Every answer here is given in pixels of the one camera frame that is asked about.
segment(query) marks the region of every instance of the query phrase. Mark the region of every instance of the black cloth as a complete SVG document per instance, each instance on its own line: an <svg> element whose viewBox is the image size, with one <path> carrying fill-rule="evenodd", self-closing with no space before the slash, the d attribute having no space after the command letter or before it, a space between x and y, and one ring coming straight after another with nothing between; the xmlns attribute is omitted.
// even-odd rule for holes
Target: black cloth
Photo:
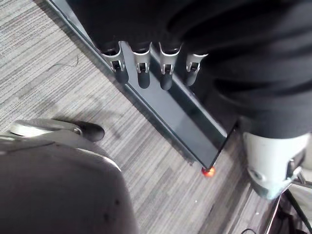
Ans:
<svg viewBox="0 0 312 234"><path fill-rule="evenodd" d="M209 53L201 67L242 116L241 128L296 137L312 123L312 2L68 0L99 49L125 40Z"/></svg>

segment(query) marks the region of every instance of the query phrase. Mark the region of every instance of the black cable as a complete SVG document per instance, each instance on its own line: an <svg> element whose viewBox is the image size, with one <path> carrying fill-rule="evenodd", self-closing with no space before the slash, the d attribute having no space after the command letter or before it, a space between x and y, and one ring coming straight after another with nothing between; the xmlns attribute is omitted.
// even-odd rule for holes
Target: black cable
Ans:
<svg viewBox="0 0 312 234"><path fill-rule="evenodd" d="M257 234L253 229L246 228L244 231L242 231L240 234L244 234L246 231L252 231L254 234Z"/></svg>

